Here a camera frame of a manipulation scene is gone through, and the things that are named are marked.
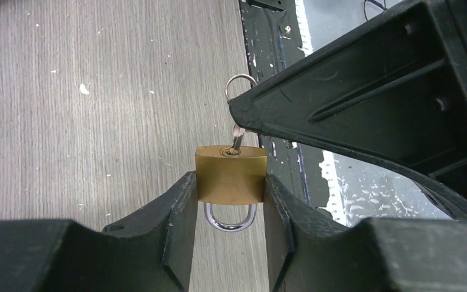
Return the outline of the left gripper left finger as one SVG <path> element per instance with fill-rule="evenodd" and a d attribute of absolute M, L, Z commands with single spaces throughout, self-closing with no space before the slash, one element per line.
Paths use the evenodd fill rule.
<path fill-rule="evenodd" d="M 105 279 L 114 291 L 188 291 L 198 194 L 187 172 L 164 194 L 105 226 L 115 242 L 107 252 Z"/>

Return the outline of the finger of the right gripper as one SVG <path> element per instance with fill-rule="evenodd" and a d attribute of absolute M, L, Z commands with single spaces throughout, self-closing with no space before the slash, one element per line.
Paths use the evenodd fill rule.
<path fill-rule="evenodd" d="M 239 125 L 415 181 L 467 218 L 467 1 L 402 1 L 233 99 Z"/>

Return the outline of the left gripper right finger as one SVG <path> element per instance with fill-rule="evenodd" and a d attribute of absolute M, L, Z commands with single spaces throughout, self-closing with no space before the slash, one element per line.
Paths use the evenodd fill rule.
<path fill-rule="evenodd" d="M 315 242 L 348 227 L 294 196 L 274 175 L 265 178 L 263 199 L 269 289 L 278 291 L 296 252 L 300 251 L 299 245 L 308 245 L 305 239 L 299 239 L 299 231 Z"/>

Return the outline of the small brass padlock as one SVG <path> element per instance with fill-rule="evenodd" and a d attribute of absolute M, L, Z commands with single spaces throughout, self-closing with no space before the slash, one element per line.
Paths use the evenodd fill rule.
<path fill-rule="evenodd" d="M 195 153 L 198 198 L 204 203 L 205 218 L 215 229 L 239 232 L 255 220 L 257 204 L 263 202 L 267 152 L 263 148 L 228 145 L 198 147 Z M 223 223 L 213 214 L 214 205 L 248 206 L 239 223 Z"/>

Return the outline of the small silver key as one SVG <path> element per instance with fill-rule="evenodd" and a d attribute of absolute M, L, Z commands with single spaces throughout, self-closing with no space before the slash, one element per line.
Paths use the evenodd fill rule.
<path fill-rule="evenodd" d="M 234 99 L 231 99 L 229 97 L 229 86 L 231 83 L 238 79 L 238 78 L 243 78 L 246 79 L 250 82 L 251 86 L 257 86 L 257 82 L 253 77 L 247 74 L 237 74 L 232 76 L 226 83 L 224 92 L 225 92 L 225 98 L 229 104 L 230 107 L 230 113 L 232 115 L 233 120 L 235 121 L 235 124 L 233 126 L 233 140 L 232 140 L 232 146 L 227 147 L 225 150 L 223 150 L 223 155 L 228 156 L 228 157 L 233 157 L 233 156 L 238 156 L 241 153 L 241 144 L 243 141 L 243 137 L 246 133 L 246 129 L 243 128 L 242 126 L 239 125 L 238 121 L 240 121 L 240 117 L 238 117 L 241 113 L 245 113 L 246 110 L 242 106 L 238 105 L 238 103 L 234 103 L 232 105 L 232 102 Z"/>

